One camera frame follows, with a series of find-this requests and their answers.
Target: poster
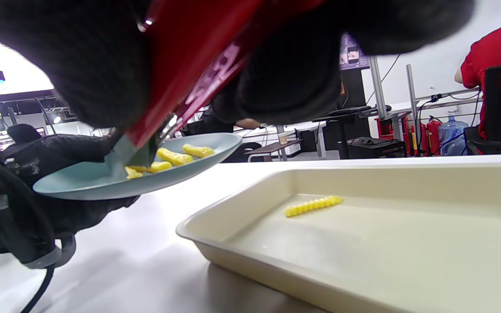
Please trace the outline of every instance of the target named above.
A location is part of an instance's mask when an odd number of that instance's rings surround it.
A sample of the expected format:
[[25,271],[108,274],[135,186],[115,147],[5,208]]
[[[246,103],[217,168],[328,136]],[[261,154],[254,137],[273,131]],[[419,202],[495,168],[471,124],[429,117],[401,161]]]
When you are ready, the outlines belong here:
[[368,69],[368,56],[364,55],[357,42],[348,34],[341,37],[340,70]]

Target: red jacket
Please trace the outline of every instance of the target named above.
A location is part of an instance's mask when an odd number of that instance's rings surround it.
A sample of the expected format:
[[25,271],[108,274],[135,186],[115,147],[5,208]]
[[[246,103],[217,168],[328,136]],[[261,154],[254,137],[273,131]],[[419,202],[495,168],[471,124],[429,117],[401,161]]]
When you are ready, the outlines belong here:
[[[471,45],[471,52],[465,58],[461,65],[461,75],[463,76],[463,85],[466,88],[475,88],[480,86],[485,91],[486,69],[489,67],[501,65],[501,28],[484,36],[481,40]],[[481,137],[486,138],[485,131],[485,109],[484,96],[483,107],[481,109],[481,123],[479,124],[479,133]]]

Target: red fire extinguisher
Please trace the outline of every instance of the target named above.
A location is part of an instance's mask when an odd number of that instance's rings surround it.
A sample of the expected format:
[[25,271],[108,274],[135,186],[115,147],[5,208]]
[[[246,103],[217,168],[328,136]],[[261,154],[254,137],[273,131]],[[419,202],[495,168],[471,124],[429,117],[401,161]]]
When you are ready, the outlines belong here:
[[[420,123],[421,126],[421,138],[420,138],[420,144],[421,144],[421,150],[428,152],[429,151],[429,143],[428,143],[428,133],[426,131],[426,125],[423,123]],[[415,125],[411,127],[411,136],[413,140],[413,149],[415,150],[415,156],[419,156],[419,150],[417,149],[417,133],[415,132]]]
[[433,155],[440,155],[440,135],[438,134],[440,125],[442,125],[442,122],[434,117],[430,117],[429,123],[426,124],[430,143],[430,154]]

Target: crinkle-cut fry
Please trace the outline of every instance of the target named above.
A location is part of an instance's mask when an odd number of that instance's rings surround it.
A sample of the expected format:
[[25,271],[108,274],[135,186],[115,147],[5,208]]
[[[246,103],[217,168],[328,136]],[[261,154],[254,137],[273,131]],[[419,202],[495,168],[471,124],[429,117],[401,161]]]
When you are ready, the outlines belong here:
[[162,171],[165,171],[167,169],[172,168],[173,165],[167,161],[163,162],[154,162],[152,165],[148,168],[148,172],[150,173],[159,173]]
[[343,199],[339,196],[327,196],[325,198],[320,198],[316,200],[311,200],[298,204],[296,206],[290,206],[286,209],[287,217],[299,216],[301,214],[308,213],[313,210],[319,210],[323,208],[328,208],[329,206],[335,206],[343,202]]
[[135,178],[141,178],[143,173],[131,168],[130,166],[125,166],[125,171],[127,172],[127,180],[134,180]]
[[157,149],[157,156],[163,161],[173,163],[175,166],[182,166],[193,162],[193,157],[187,154],[169,151],[165,148]]
[[192,155],[193,157],[197,158],[205,158],[209,155],[215,154],[214,149],[209,148],[209,147],[195,147],[190,144],[184,144],[183,145],[183,152]]

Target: cream plastic tray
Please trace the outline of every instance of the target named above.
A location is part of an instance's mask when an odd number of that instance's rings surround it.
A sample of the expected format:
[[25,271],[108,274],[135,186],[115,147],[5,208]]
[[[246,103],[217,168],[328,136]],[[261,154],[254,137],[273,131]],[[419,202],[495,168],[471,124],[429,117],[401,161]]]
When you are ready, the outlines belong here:
[[[327,195],[344,202],[284,216]],[[177,234],[212,263],[334,313],[501,313],[501,166],[280,172]]]

